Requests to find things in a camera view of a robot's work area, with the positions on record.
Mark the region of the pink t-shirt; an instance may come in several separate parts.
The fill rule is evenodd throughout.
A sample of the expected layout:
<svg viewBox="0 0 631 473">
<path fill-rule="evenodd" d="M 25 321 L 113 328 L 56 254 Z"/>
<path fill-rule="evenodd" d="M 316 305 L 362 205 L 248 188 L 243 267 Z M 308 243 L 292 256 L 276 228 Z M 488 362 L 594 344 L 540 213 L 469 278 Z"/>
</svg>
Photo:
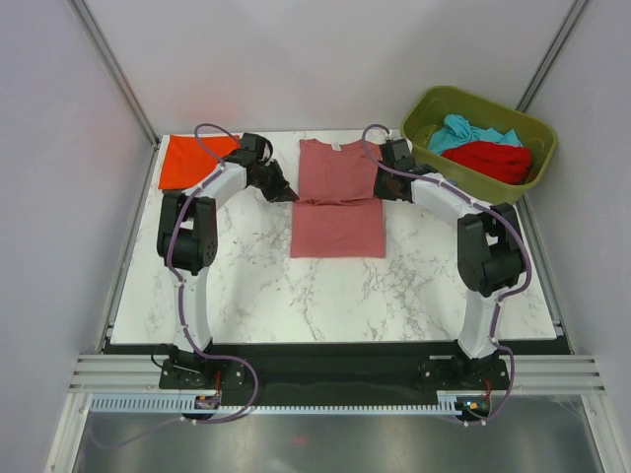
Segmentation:
<svg viewBox="0 0 631 473">
<path fill-rule="evenodd" d="M 384 258 L 383 201 L 374 194 L 379 148 L 360 141 L 300 141 L 299 201 L 293 205 L 293 258 Z"/>
</svg>

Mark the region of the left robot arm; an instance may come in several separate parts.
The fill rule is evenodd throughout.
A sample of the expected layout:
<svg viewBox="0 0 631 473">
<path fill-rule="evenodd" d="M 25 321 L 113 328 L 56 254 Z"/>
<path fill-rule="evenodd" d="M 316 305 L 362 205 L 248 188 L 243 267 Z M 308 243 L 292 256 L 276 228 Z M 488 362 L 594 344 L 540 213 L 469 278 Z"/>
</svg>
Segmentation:
<svg viewBox="0 0 631 473">
<path fill-rule="evenodd" d="M 184 190 L 163 193 L 157 252 L 169 269 L 175 287 L 178 327 L 174 345 L 194 355 L 182 365 L 182 376 L 195 387 L 205 387 L 216 376 L 207 315 L 207 278 L 219 249 L 218 211 L 249 187 L 270 203 L 296 202 L 273 145 L 258 134 L 245 133 L 236 150 L 199 182 Z"/>
</svg>

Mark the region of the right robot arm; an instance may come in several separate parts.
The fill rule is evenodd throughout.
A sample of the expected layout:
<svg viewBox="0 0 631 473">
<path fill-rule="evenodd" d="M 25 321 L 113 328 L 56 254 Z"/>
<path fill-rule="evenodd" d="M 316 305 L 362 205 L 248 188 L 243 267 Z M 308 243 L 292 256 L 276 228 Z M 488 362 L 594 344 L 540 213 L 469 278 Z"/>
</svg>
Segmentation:
<svg viewBox="0 0 631 473">
<path fill-rule="evenodd" d="M 452 362 L 454 381 L 466 388 L 487 375 L 483 359 L 499 350 L 496 328 L 502 301 L 527 288 L 532 268 L 516 208 L 480 202 L 415 163 L 406 140 L 379 145 L 374 194 L 415 204 L 456 230 L 456 266 L 467 287 L 464 323 L 457 337 L 462 357 Z"/>
</svg>

